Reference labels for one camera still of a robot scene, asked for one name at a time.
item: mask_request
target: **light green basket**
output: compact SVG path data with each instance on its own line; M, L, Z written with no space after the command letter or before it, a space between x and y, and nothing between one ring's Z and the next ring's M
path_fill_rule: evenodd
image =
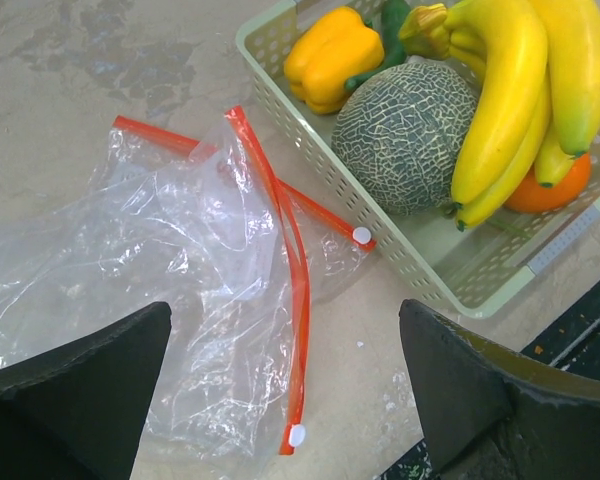
M436 309L490 317L600 217L600 133L591 149L595 165L589 186L568 209L542 215L498 212L499 219L527 237L490 225L461 233L438 213L387 215L329 147L335 116L312 114L291 95L282 75L283 62L300 34L343 4L282 0L240 28L236 43L253 76L256 97L342 199L348 220L372 231L379 251L410 287L413 298ZM370 18L379 12L381 0L348 5ZM453 66L471 80L464 65Z

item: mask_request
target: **orange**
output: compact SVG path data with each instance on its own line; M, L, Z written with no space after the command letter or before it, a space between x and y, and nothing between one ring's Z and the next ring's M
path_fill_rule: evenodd
M591 177L591 157L582 155L562 182L552 188L541 187L536 182L533 166L524 177L505 207L519 213L542 213L564 207L578 198Z

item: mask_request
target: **marble surface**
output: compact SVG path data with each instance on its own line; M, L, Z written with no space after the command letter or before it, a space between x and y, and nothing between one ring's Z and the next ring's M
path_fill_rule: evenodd
M254 103L236 51L238 27L274 2L0 0L0 222L79 198L116 115L200 137L237 103L279 176L332 204ZM599 278L600 220L495 317L452 318L520 349ZM274 459L263 479L370 480L421 438L398 336L407 297L376 257L347 291L314 308L308 437L293 457ZM132 478L184 479L191 471L139 460Z

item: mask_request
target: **clear plastic bag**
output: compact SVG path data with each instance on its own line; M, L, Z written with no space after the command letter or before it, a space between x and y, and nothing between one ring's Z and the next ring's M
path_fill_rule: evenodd
M373 242L275 177L240 108L200 144L119 119L109 152L87 197L0 226L0 368L167 301L141 452L256 478L293 453L312 292Z

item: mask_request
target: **green pepper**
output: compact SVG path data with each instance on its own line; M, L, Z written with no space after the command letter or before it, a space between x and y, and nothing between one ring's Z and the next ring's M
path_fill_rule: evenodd
M373 70L349 77L344 84L347 93L353 92L377 73L400 65L406 60L407 54L398 38L398 32L410 11L411 7L404 0L385 0L380 12L380 30L385 51L384 60Z

